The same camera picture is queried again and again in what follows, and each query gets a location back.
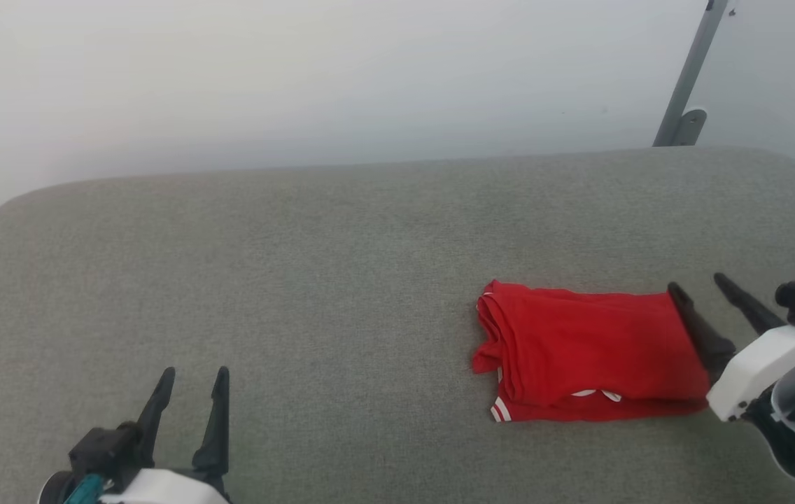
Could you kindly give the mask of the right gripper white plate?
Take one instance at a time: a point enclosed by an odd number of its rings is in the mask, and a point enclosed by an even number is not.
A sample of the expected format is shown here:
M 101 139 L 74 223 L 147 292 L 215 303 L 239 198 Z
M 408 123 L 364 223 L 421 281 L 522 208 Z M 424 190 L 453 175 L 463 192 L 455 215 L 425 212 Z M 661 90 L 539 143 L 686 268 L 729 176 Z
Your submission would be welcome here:
M 707 395 L 711 411 L 723 421 L 738 420 L 763 393 L 769 393 L 772 419 L 791 422 L 795 413 L 795 326 L 788 326 L 723 272 L 715 272 L 713 280 L 759 337 L 736 354 L 734 343 L 697 312 L 689 294 L 678 283 L 668 284 L 667 293 L 709 384 L 714 385 Z

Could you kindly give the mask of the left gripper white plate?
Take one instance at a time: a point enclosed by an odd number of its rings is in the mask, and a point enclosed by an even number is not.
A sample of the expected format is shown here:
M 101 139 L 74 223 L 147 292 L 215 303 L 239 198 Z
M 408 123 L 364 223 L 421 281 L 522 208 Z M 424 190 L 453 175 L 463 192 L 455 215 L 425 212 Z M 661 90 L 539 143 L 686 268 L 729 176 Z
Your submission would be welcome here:
M 167 367 L 137 420 L 134 460 L 126 465 L 119 491 L 100 495 L 100 503 L 229 503 L 223 477 L 230 468 L 230 370 L 216 373 L 212 408 L 202 444 L 192 457 L 192 470 L 177 472 L 155 467 L 154 450 L 162 414 L 169 405 L 176 369 Z

